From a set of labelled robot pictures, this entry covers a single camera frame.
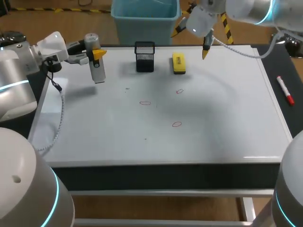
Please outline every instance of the pen holder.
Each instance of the pen holder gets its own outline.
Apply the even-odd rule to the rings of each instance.
[[[137,72],[153,72],[154,70],[154,42],[136,42],[134,47],[136,54]]]

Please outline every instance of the plastic bin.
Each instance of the plastic bin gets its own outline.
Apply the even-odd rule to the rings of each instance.
[[[151,41],[168,45],[181,10],[179,0],[113,0],[111,16],[120,44]]]

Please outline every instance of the black table surface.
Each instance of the black table surface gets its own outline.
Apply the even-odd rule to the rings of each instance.
[[[257,48],[260,55],[268,49],[268,45],[252,47]],[[283,45],[276,45],[262,62],[294,137],[303,130],[303,84]],[[283,78],[294,98],[294,106],[288,104],[277,76]],[[28,76],[28,80],[39,102],[45,77],[38,73]],[[17,131],[27,138],[34,116],[35,112],[2,122],[0,127]],[[273,189],[279,166],[278,163],[88,166],[55,168],[54,171],[70,191]]]

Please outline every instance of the red marker mark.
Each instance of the red marker mark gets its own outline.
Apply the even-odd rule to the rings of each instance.
[[[172,124],[173,127],[179,127],[181,126],[182,122],[175,122]]]
[[[179,89],[178,91],[176,91],[177,94],[181,94],[184,90],[183,89]]]
[[[151,102],[149,101],[143,101],[143,102],[140,102],[141,105],[150,105],[152,104]]]

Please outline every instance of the whiteboard eraser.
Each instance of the whiteboard eraser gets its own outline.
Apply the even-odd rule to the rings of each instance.
[[[173,53],[172,55],[172,65],[174,69],[174,74],[185,74],[185,57],[183,53]]]

